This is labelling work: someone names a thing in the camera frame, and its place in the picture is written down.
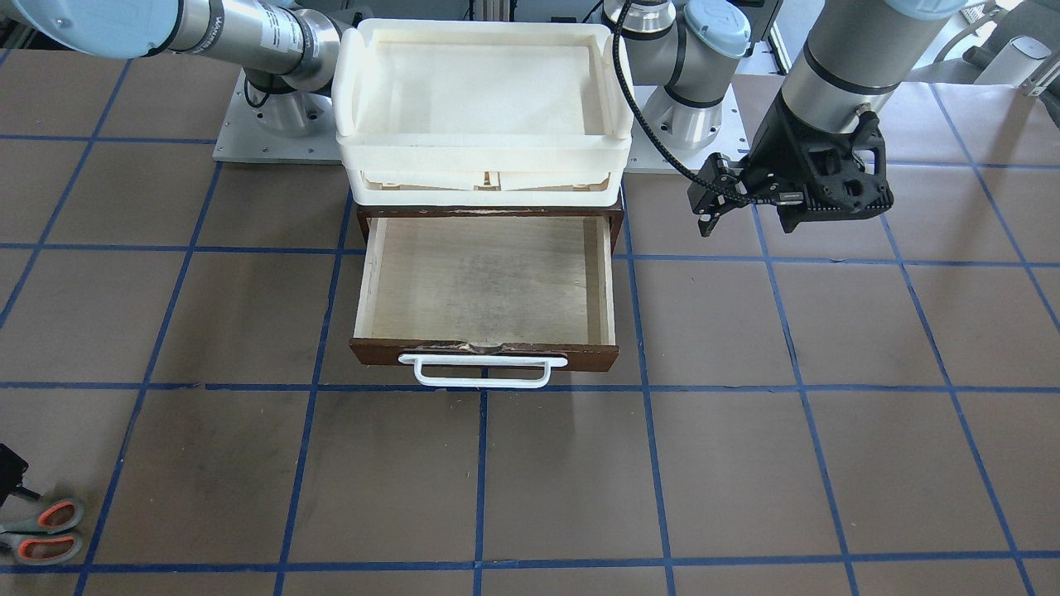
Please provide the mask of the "white plastic tray bin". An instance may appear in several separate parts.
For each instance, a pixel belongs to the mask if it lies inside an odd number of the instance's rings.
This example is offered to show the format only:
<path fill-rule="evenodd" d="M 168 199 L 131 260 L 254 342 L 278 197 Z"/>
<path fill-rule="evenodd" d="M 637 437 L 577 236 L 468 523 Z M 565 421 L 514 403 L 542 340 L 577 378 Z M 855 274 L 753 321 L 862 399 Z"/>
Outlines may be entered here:
<path fill-rule="evenodd" d="M 363 206 L 606 207 L 631 150 L 602 24 L 368 19 L 332 99 Z"/>

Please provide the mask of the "orange grey scissors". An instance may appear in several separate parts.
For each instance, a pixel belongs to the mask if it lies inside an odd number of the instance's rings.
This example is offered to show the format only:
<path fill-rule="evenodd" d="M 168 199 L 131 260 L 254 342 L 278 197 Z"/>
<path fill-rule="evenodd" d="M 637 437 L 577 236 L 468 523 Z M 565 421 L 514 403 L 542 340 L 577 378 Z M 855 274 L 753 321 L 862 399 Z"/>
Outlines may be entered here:
<path fill-rule="evenodd" d="M 83 550 L 76 526 L 84 504 L 76 498 L 53 502 L 34 518 L 2 524 L 2 550 L 19 565 L 63 565 Z"/>

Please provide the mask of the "dark brown wooden cabinet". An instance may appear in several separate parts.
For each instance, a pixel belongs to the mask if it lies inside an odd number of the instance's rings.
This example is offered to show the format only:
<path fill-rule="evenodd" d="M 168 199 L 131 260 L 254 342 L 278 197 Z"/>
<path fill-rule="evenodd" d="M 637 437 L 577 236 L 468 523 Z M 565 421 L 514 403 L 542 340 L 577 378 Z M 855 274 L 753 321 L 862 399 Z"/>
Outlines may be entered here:
<path fill-rule="evenodd" d="M 610 222 L 610 241 L 616 248 L 625 221 L 624 192 L 607 207 L 580 206 L 360 206 L 354 213 L 364 240 L 369 238 L 369 223 L 381 218 L 590 218 Z"/>

